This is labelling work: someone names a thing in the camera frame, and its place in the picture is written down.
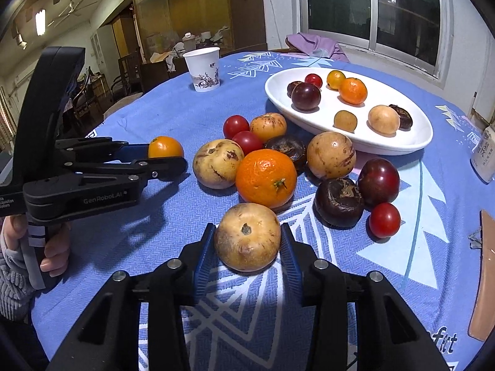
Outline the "person's left hand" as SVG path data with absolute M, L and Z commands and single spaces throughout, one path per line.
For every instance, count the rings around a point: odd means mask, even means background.
M 25 215 L 7 216 L 3 220 L 1 246 L 5 259 L 12 264 L 20 265 L 22 255 L 19 252 L 20 240 L 28 232 L 28 221 Z M 51 277 L 62 275 L 68 266 L 71 252 L 71 223 L 63 223 L 58 232 L 45 245 L 45 257 L 41 261 L 40 270 L 48 272 Z

